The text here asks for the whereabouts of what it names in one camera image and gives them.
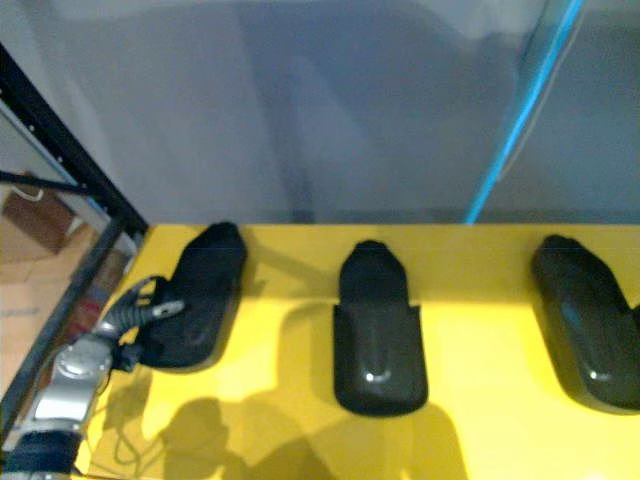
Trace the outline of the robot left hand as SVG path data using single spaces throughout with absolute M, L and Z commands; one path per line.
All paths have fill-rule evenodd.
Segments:
M 107 310 L 93 332 L 113 343 L 117 343 L 132 329 L 146 326 L 181 313 L 185 301 L 174 299 L 157 303 L 154 295 L 167 280 L 158 275 L 149 276 L 125 291 Z

